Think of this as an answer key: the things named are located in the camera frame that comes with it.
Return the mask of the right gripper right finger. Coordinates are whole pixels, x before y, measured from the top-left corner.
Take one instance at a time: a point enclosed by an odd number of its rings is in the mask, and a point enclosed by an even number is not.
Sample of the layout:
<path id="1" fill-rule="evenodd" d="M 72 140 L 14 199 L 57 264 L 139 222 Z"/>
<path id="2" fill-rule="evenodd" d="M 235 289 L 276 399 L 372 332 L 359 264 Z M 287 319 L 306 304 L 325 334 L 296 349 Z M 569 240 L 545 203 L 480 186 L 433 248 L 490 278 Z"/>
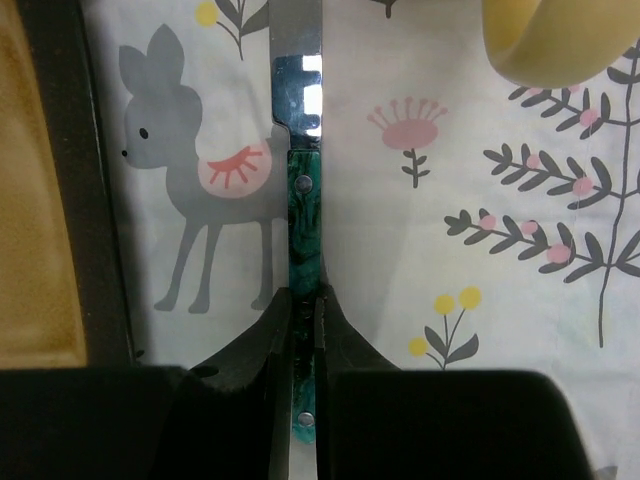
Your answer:
<path id="1" fill-rule="evenodd" d="M 559 388 L 518 370 L 402 370 L 325 287 L 314 317 L 322 479 L 589 479 Z"/>

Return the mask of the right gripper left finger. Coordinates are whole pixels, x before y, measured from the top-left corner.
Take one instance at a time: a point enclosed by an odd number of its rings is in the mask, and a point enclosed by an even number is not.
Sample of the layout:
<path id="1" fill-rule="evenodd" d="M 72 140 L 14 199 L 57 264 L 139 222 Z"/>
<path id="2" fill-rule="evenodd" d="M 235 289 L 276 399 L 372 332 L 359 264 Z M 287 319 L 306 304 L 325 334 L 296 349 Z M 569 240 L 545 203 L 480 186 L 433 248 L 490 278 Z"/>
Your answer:
<path id="1" fill-rule="evenodd" d="M 5 479 L 285 479 L 293 305 L 192 368 L 7 370 Z"/>

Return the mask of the square yellow black plate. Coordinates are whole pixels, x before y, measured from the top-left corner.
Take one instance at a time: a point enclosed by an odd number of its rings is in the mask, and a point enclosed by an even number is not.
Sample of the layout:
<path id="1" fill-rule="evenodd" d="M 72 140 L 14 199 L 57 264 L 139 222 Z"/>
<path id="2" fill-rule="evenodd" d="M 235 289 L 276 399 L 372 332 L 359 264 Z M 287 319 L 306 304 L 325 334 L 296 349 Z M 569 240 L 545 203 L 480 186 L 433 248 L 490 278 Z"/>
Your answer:
<path id="1" fill-rule="evenodd" d="M 131 328 L 76 1 L 1 5 L 1 365 L 129 365 Z"/>

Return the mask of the floral animal print cloth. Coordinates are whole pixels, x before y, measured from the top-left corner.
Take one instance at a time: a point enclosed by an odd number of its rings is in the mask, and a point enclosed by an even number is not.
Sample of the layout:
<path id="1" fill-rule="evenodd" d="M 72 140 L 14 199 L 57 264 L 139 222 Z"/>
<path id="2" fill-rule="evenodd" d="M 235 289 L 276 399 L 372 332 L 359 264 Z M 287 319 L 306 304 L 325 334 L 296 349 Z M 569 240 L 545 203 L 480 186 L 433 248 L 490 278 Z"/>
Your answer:
<path id="1" fill-rule="evenodd" d="M 639 475 L 639 38 L 568 87 L 489 63 L 482 1 L 327 1 L 323 247 L 404 369 L 527 369 L 599 479 Z M 144 364 L 192 367 L 287 282 L 264 1 L 86 1 Z"/>

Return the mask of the knife with teal handle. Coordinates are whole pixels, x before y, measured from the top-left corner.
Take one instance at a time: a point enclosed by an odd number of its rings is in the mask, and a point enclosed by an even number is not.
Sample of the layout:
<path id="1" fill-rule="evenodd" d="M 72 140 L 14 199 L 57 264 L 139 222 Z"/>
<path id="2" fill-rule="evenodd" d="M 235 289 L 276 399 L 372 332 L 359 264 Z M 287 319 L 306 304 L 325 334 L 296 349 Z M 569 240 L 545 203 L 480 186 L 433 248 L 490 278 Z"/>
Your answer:
<path id="1" fill-rule="evenodd" d="M 292 432 L 316 440 L 314 309 L 321 283 L 322 3 L 269 3 L 273 122 L 288 135 L 288 286 L 293 307 Z"/>

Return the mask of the yellow mug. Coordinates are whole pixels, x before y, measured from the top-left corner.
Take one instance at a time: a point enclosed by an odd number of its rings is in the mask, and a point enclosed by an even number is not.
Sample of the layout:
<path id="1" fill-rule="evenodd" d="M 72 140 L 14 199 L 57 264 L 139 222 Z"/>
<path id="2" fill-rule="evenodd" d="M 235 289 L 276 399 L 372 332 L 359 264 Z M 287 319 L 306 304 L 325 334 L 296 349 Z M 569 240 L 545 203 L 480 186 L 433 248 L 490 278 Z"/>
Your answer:
<path id="1" fill-rule="evenodd" d="M 586 81 L 639 38 L 637 1 L 483 1 L 481 14 L 489 63 L 525 87 Z"/>

